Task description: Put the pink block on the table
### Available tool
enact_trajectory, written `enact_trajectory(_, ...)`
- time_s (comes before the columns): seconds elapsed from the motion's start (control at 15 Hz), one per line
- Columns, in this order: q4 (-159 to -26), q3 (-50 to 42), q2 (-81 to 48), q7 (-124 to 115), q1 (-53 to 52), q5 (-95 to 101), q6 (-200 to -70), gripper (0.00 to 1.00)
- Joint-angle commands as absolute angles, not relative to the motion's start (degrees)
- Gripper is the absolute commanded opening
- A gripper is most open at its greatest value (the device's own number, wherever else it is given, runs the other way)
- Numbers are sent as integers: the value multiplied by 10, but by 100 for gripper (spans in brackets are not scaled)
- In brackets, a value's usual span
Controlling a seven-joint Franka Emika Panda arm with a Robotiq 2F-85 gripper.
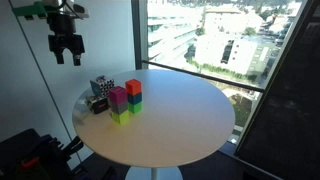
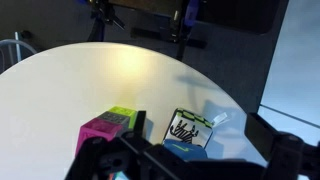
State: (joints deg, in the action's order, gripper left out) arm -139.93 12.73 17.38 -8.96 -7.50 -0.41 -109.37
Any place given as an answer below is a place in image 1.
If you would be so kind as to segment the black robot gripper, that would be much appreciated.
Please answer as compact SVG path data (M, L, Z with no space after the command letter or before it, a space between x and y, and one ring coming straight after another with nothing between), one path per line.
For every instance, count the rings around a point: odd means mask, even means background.
M54 32L48 36L49 49L55 53L57 64L64 64L63 50L69 49L73 55L74 66L81 65L81 53L85 52L81 35L76 34L75 21L65 14L50 14L47 18L49 29Z

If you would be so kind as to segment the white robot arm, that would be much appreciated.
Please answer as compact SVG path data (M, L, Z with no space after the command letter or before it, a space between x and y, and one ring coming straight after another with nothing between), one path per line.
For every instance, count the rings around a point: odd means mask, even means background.
M47 24L53 35L48 36L49 50L55 54L58 64L64 63L63 52L68 49L73 64L81 65L81 54L85 52L83 38L76 33L75 20L88 18L85 7L71 0L42 0L47 13Z

